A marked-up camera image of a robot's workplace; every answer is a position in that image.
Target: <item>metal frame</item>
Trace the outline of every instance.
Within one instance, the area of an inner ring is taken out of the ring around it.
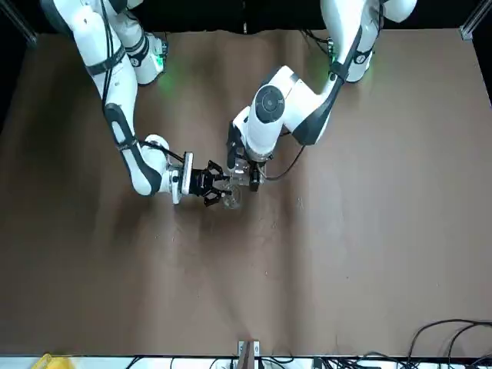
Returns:
[[[482,0],[471,12],[470,17],[460,27],[461,38],[465,41],[473,39],[475,28],[484,20],[487,13],[492,9],[492,0]]]
[[[35,47],[38,43],[38,34],[10,0],[0,0],[0,9],[7,18],[10,19],[18,31],[22,33],[28,46],[31,48]]]

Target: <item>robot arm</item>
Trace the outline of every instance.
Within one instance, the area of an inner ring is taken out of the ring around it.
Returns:
[[[327,82],[317,95],[287,66],[268,77],[251,106],[231,123],[228,169],[233,176],[236,167],[247,166],[238,165],[238,161],[247,161],[250,188],[256,191],[262,178],[259,168],[271,159],[283,127],[300,145],[316,144],[342,85],[360,80],[367,70],[382,14],[402,21],[416,1],[321,0],[321,14],[336,53]]]
[[[142,195],[170,193],[175,204],[186,194],[214,204],[225,194],[214,182],[228,178],[220,167],[209,162],[204,170],[193,169],[192,153],[183,158],[172,155],[178,159],[174,164],[162,137],[149,135],[144,141],[135,137],[138,84],[150,83],[163,72],[167,54],[167,44],[144,33],[125,10],[140,2],[92,0],[82,5],[73,0],[42,0],[42,8],[56,29],[74,39],[101,96],[104,116],[134,189]]]

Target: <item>black cable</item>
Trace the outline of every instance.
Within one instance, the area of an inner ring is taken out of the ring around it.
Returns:
[[[294,358],[291,357],[290,359],[286,360],[286,361],[281,361],[281,360],[278,360],[277,358],[275,357],[269,357],[268,358],[269,360],[272,360],[272,361],[275,361],[275,363],[277,364],[290,364],[291,362],[294,361]]]
[[[258,171],[260,172],[261,174],[261,177],[263,177],[266,181],[278,181],[279,179],[282,179],[283,177],[285,177],[289,171],[291,171],[291,169],[294,167],[295,163],[298,162],[302,152],[304,151],[304,149],[306,148],[306,145],[304,145],[301,150],[299,150],[298,152],[298,155],[295,157],[295,159],[292,161],[291,165],[288,166],[288,168],[280,175],[276,175],[274,177],[268,177],[263,171],[261,171],[261,169],[258,167]]]
[[[492,354],[488,354],[488,355],[485,355],[485,356],[482,356],[480,357],[479,359],[477,359],[476,361],[474,361],[473,363],[471,363],[471,366],[474,367],[476,366],[478,363],[482,362],[482,361],[485,361],[486,359],[491,359],[492,358]]]
[[[262,362],[263,362],[263,361],[266,361],[267,363],[270,363],[270,364],[275,364],[275,365],[277,365],[280,369],[285,369],[285,366],[284,366],[284,365],[282,365],[282,364],[280,364],[280,363],[278,363],[277,361],[273,361],[273,360],[270,360],[270,359],[264,359],[264,358],[262,358],[262,357],[259,357],[259,358],[258,358],[258,367],[264,367],[264,366],[263,366],[263,364],[262,364]]]
[[[214,361],[212,361],[212,364],[210,364],[210,367],[208,369],[212,369],[212,367],[217,361],[218,361],[218,357]]]
[[[420,363],[420,361],[418,361],[417,363],[411,363],[408,361],[407,362],[401,361],[395,357],[391,357],[391,356],[388,356],[386,354],[382,354],[381,352],[378,352],[378,351],[369,351],[364,356],[359,357],[359,359],[357,361],[371,360],[371,359],[373,359],[374,356],[375,357],[383,357],[388,361],[393,361],[394,363],[401,365],[405,369],[418,369],[418,364]]]
[[[311,37],[313,40],[315,40],[316,42],[320,42],[321,44],[327,44],[328,43],[328,40],[325,40],[324,38],[319,38],[317,37],[313,32],[312,30],[310,29],[303,29],[302,30],[307,36]]]
[[[412,354],[414,352],[415,348],[415,343],[417,342],[417,338],[421,335],[421,333],[431,327],[435,327],[436,325],[441,325],[441,324],[448,324],[448,323],[468,323],[468,324],[483,324],[487,326],[492,327],[492,321],[472,321],[470,319],[445,319],[443,321],[435,321],[433,323],[429,323],[427,325],[424,325],[422,328],[420,328],[417,333],[414,335],[414,338],[412,339],[410,348],[408,350],[407,354],[407,361],[410,362]]]
[[[168,150],[167,148],[163,148],[162,146],[157,145],[153,142],[138,140],[138,143],[142,146],[148,146],[149,148],[155,148],[157,150],[161,150],[165,154],[172,156],[174,159],[176,159],[177,161],[179,161],[181,163],[185,162],[185,159],[183,157],[181,157],[178,154],[175,154],[174,152],[172,152],[171,150]]]
[[[474,327],[489,327],[492,328],[492,324],[489,322],[475,322],[473,324],[467,325],[466,327],[461,328],[453,337],[453,339],[449,343],[449,348],[447,349],[447,365],[451,365],[451,354],[453,352],[453,346],[456,340],[466,331]]]
[[[105,24],[105,34],[106,34],[106,57],[111,58],[114,53],[113,38],[111,35],[111,28],[108,20],[108,13],[106,12],[106,7],[104,0],[101,0],[101,10],[102,10],[102,20]],[[113,68],[109,68],[105,74],[105,83],[102,89],[102,107],[106,106],[106,99],[108,98],[109,85],[111,84],[111,77],[113,74]]]
[[[130,369],[131,367],[133,367],[135,365],[135,363],[139,360],[141,360],[143,358],[143,356],[135,356],[131,361],[130,361],[130,364],[127,365],[127,367],[125,369]]]
[[[307,39],[307,37],[310,37],[311,39],[314,40],[314,43],[316,44],[316,46],[325,54],[325,55],[328,55],[328,51],[325,50],[323,48],[323,46],[321,46],[321,42],[317,41],[315,38],[311,37],[309,34],[305,33],[305,31],[299,31],[303,36],[304,36],[304,40],[306,41],[306,43],[309,45],[309,41]]]

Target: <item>yellow object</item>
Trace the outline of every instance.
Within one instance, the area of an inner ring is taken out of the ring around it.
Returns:
[[[32,369],[75,369],[75,367],[68,357],[52,357],[50,354],[44,354]]]

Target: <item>brown table surface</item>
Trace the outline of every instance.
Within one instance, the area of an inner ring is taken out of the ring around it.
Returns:
[[[197,168],[224,164],[229,121],[272,68],[324,82],[298,32],[169,41],[136,128]],[[492,112],[456,30],[383,32],[319,145],[240,211],[136,195],[100,104],[70,41],[28,51],[0,144],[0,352],[229,355],[252,337],[263,354],[397,355],[430,321],[492,317]],[[297,149],[281,139],[269,172]]]

